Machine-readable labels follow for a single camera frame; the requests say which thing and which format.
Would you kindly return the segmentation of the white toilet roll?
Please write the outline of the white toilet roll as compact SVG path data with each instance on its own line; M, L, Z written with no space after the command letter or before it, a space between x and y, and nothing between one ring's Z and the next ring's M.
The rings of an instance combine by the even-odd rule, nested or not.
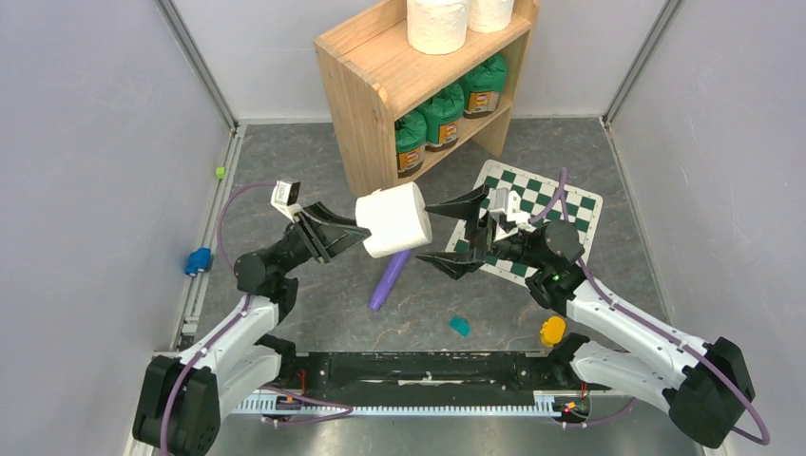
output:
M409 45L427 55L445 55L465 44L469 1L408 0Z
M468 29L490 33L505 29L510 21L514 0L470 0Z
M358 198L356 224L371 235L363 246L373 258L387 257L432 242L432 225L423 195L415 182Z

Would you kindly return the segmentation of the green roll orange label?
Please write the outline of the green roll orange label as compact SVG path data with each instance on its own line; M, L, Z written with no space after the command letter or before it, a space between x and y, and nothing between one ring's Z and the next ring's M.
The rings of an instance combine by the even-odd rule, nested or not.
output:
M458 83L441 89L415 109L426 122L428 151L441 151L456 144L463 109L464 92Z

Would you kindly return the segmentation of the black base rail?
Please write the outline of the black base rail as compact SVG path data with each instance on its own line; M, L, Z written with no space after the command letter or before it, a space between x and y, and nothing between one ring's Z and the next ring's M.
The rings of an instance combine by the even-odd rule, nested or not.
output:
M284 362L272 384L354 408L527 406L536 391L583 388L543 351L310 351Z

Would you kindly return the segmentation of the purple toy microphone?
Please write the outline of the purple toy microphone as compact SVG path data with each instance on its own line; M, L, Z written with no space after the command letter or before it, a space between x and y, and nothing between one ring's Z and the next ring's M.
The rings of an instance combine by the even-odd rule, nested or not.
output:
M369 309L377 312L385 304L411 253L412 250L406 250L391 256L391 259L370 298L368 304Z

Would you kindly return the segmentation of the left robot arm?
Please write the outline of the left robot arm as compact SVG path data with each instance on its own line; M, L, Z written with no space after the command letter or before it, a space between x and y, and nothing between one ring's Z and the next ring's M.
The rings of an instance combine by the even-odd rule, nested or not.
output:
M283 237L234 262L243 296L233 311L190 348L157 355L146 367L135 441L163 455L204 455L224 419L254 390L297 379L295 344L270 334L296 304L298 281L288 273L311 259L328 263L371 232L320 202L285 210L291 222Z

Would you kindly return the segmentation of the white toilet roll front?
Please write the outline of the white toilet roll front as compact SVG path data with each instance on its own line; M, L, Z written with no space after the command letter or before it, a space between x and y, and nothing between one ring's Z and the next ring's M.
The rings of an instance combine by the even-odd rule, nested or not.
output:
M505 29L510 21L514 0L470 0L468 29L490 33Z

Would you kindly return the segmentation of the yellow toy piece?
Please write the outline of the yellow toy piece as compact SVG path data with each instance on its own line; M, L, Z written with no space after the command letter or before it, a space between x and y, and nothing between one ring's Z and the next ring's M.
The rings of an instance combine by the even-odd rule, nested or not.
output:
M551 316L542 325L539 336L541 343L546 347L553 348L559 344L566 331L566 322L561 316Z

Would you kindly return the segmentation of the white toilet roll back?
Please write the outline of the white toilet roll back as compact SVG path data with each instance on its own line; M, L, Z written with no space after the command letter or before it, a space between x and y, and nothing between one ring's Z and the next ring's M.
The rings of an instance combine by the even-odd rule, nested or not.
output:
M363 246L373 258L387 257L432 242L432 225L423 195L415 182L358 198L356 224L371 235Z

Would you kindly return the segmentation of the wooden shelf unit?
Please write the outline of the wooden shelf unit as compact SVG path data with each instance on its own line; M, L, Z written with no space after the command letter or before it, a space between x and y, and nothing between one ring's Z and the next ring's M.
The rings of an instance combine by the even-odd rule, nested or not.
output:
M506 28L470 31L465 44L446 55L426 55L409 45L403 1L382 1L318 36L318 67L352 194L363 197L415 181L467 141L501 156L540 7L539 0L515 1ZM454 145L427 153L418 171L399 177L394 122L494 54L505 57L509 70L498 108L486 117L461 119Z

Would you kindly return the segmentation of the green white chessboard mat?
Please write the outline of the green white chessboard mat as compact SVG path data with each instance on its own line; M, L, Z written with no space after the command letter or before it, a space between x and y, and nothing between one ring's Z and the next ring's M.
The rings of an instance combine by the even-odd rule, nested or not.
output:
M556 193L558 181L500 161L488 160L483 164L473 187L481 184L515 191L521 198L520 209L535 216L543 211ZM568 183L564 186L564 191L566 201L556 201L544 221L561 219L563 213L567 212L567 219L576 227L579 240L584 246L583 260L588 261L597 225L601 219L603 198ZM494 257L487 258L480 269L520 286L524 286L525 279L537 272L533 267Z

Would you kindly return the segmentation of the teal small block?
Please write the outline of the teal small block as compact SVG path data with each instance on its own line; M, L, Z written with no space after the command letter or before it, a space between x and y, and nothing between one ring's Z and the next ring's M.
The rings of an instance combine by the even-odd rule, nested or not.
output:
M469 321L458 315L455 315L450 319L449 326L462 337L467 337L471 331Z

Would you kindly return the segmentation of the blue toy car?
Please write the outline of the blue toy car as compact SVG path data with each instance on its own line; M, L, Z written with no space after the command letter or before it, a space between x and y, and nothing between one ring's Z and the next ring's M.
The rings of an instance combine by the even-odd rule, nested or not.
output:
M187 276L197 276L210 270L212 264L212 252L210 248L200 247L192 252L185 262L184 273Z

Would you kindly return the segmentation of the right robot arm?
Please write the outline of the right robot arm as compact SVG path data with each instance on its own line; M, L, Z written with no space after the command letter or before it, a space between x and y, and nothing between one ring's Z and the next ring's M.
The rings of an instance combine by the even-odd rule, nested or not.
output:
M525 283L540 307L617 344L611 350L580 334L564 337L548 363L556 385L572 388L581 382L625 392L663 411L687 437L710 448L738 432L739 419L749 415L758 427L755 442L770 443L735 343L688 334L621 298L585 265L584 245L567 216L544 220L520 204L517 193L484 184L419 208L421 218L462 220L468 242L463 251L424 253L421 259L454 279L477 271L491 257L528 266L532 274Z

